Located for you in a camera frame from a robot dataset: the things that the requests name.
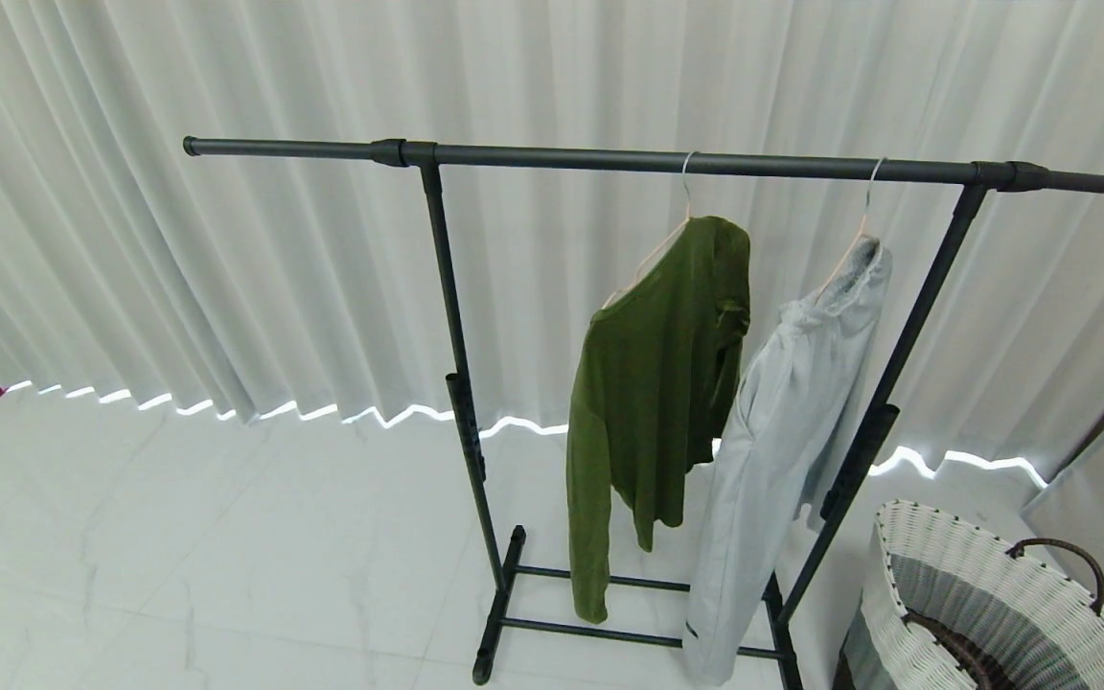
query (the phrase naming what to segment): basket handle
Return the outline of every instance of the basket handle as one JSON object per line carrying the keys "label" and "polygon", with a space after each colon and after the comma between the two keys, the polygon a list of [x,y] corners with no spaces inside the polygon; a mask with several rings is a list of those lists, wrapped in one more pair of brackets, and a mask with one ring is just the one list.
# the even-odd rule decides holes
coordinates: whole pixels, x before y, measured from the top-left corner
{"label": "basket handle", "polygon": [[977,682],[977,690],[995,690],[995,686],[991,684],[991,678],[986,676],[986,669],[983,668],[981,662],[978,662],[974,655],[969,654],[967,648],[958,645],[951,635],[948,635],[948,629],[944,628],[938,620],[928,619],[924,615],[916,612],[906,611],[905,615],[902,616],[902,620],[905,624],[915,623],[927,628],[927,633],[932,634],[948,654],[954,656],[954,659],[963,664],[964,667],[969,667],[969,671],[973,672],[972,678]]}
{"label": "basket handle", "polygon": [[1017,541],[1016,544],[1011,546],[1008,551],[1005,551],[1012,559],[1020,559],[1025,555],[1026,546],[1059,546],[1064,551],[1071,551],[1071,553],[1079,555],[1079,558],[1085,559],[1085,563],[1090,564],[1093,569],[1093,577],[1096,577],[1096,595],[1093,597],[1093,603],[1090,607],[1093,613],[1101,615],[1101,607],[1104,606],[1104,573],[1101,572],[1101,565],[1096,563],[1096,559],[1092,554],[1087,553],[1084,549],[1081,549],[1076,544],[1072,544],[1070,541],[1062,541],[1062,539],[1051,539],[1049,537],[1034,537],[1031,539],[1021,539]]}

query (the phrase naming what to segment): wicker basket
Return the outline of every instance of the wicker basket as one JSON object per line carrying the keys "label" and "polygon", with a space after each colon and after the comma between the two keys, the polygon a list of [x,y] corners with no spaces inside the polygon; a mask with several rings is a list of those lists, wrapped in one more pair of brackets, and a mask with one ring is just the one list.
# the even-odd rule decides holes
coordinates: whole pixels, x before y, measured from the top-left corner
{"label": "wicker basket", "polygon": [[[1037,544],[1085,558],[1095,597],[1025,555]],[[1068,542],[1009,544],[936,508],[885,503],[834,686],[1104,690],[1101,567]]]}

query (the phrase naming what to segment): garment rack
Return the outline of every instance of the garment rack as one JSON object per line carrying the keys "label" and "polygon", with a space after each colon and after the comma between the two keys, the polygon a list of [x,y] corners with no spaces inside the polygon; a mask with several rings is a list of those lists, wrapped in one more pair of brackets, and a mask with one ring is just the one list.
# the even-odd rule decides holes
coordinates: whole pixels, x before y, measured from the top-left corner
{"label": "garment rack", "polygon": [[[468,468],[468,479],[475,497],[479,528],[488,554],[496,594],[488,612],[487,622],[479,641],[473,668],[473,679],[478,686],[486,684],[491,676],[491,666],[497,655],[497,645],[505,628],[540,629],[586,637],[618,639],[625,643],[645,643],[679,647],[675,637],[614,631],[613,629],[587,628],[584,625],[563,625],[549,620],[530,620],[507,614],[510,593],[518,575],[538,577],[569,577],[565,570],[535,567],[521,563],[522,545],[527,542],[527,530],[518,524],[509,538],[505,559],[497,546],[497,537],[488,511],[488,495],[485,490],[485,458],[479,446],[479,428],[476,423],[475,403],[471,392],[471,375],[468,370],[468,350],[463,333],[463,317],[459,296],[455,287],[454,262],[450,258],[450,236],[446,222],[446,206],[442,199],[440,166],[489,166],[512,167],[512,169],[560,169],[591,171],[661,171],[661,173],[726,174],[749,177],[792,177],[820,179],[878,179],[885,182],[914,182],[935,184],[957,184],[963,188],[952,213],[952,222],[934,255],[932,269],[923,280],[911,314],[898,337],[889,363],[880,376],[875,392],[863,412],[854,432],[846,458],[842,460],[837,479],[825,495],[820,516],[825,523],[811,551],[789,591],[783,599],[776,576],[769,577],[764,592],[767,616],[773,633],[774,648],[740,647],[739,655],[778,660],[781,680],[786,690],[803,690],[795,648],[789,636],[789,620],[803,599],[811,577],[825,559],[832,538],[837,535],[841,520],[850,510],[854,495],[859,492],[868,468],[889,436],[890,428],[898,420],[900,410],[889,402],[893,385],[902,368],[911,357],[914,342],[923,330],[927,315],[938,296],[948,269],[956,258],[965,232],[974,222],[977,210],[988,192],[1032,192],[1038,189],[1057,189],[1066,192],[1104,193],[1104,176],[1052,171],[1034,163],[1026,162],[927,162],[885,160],[877,169],[873,158],[820,158],[797,156],[745,156],[729,153],[693,153],[687,161],[684,152],[657,151],[611,151],[611,149],[530,149],[510,146],[455,146],[432,141],[407,141],[385,139],[369,144],[333,141],[279,141],[243,139],[195,139],[187,136],[183,148],[190,156],[269,156],[284,158],[349,158],[349,160],[371,160],[393,167],[417,167],[424,180],[425,199],[433,230],[433,247],[437,252],[437,267],[442,279],[442,297],[446,302],[446,318],[450,330],[450,346],[454,350],[455,371],[446,376],[450,393],[454,421],[463,446],[463,457]],[[645,580],[645,577],[612,576],[613,585],[644,586],[650,590],[687,592],[688,585],[679,582]]]}

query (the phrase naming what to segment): clothing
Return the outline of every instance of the clothing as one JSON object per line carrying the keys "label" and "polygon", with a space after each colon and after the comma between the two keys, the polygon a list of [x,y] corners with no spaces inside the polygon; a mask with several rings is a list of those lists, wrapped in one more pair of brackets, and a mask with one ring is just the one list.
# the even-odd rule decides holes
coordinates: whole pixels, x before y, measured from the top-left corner
{"label": "clothing", "polygon": [[565,455],[570,580],[583,619],[607,617],[608,486],[650,551],[654,520],[683,520],[687,471],[713,459],[749,330],[749,247],[728,220],[689,220],[649,274],[591,320]]}
{"label": "clothing", "polygon": [[744,372],[714,458],[688,594],[684,657],[702,681],[731,678],[803,481],[820,463],[867,358],[890,273],[889,251],[862,236],[824,291],[781,307],[778,328]]}

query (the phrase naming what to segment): green shirt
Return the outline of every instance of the green shirt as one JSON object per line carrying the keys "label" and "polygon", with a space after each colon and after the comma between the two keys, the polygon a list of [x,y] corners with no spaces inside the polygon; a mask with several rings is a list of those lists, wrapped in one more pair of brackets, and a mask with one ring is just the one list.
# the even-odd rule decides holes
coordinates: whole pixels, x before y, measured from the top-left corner
{"label": "green shirt", "polygon": [[713,459],[749,330],[749,250],[735,223],[689,220],[656,267],[591,319],[565,457],[570,573],[583,619],[607,617],[608,488],[650,551],[654,520],[683,521],[684,475]]}

